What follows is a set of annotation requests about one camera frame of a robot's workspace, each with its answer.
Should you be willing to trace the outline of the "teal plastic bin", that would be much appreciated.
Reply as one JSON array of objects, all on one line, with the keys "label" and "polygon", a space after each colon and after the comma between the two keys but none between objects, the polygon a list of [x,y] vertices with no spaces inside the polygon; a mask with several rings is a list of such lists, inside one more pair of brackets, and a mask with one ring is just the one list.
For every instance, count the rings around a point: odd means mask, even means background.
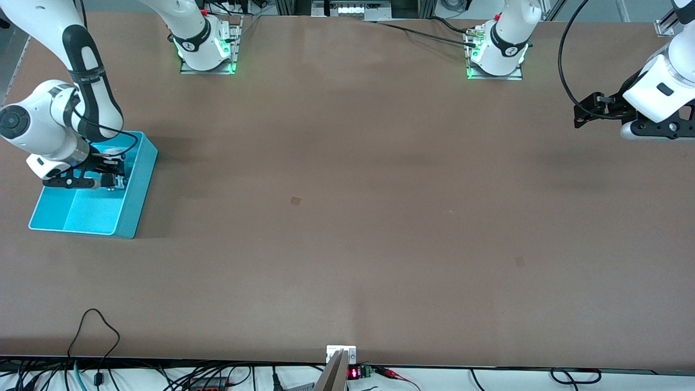
[{"label": "teal plastic bin", "polygon": [[141,131],[125,153],[124,189],[44,187],[28,222],[31,230],[70,235],[134,238],[146,200],[158,149]]}]

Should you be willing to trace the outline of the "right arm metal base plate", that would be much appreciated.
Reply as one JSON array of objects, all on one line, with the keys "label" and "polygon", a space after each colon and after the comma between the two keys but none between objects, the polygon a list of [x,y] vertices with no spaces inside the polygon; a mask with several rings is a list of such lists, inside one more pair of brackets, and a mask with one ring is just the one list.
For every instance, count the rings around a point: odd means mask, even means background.
[{"label": "right arm metal base plate", "polygon": [[214,15],[203,17],[198,35],[172,36],[180,59],[181,74],[232,75],[236,71],[242,27]]}]

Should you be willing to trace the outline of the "silver lit device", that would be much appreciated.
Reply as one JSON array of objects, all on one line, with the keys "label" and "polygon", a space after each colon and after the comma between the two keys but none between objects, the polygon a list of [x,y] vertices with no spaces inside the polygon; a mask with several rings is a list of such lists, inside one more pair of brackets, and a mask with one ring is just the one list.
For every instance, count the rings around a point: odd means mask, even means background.
[{"label": "silver lit device", "polygon": [[390,20],[390,0],[311,0],[311,17],[350,17],[378,22]]}]

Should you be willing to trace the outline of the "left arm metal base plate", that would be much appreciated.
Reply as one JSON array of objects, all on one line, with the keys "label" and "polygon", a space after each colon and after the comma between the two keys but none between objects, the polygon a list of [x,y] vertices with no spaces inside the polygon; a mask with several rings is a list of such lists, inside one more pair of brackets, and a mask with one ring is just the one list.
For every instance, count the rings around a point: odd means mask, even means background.
[{"label": "left arm metal base plate", "polygon": [[484,25],[476,29],[467,29],[463,34],[468,44],[466,52],[466,76],[472,80],[521,81],[523,72],[521,64],[525,59],[529,42],[511,45],[501,42],[496,44],[491,29]]}]

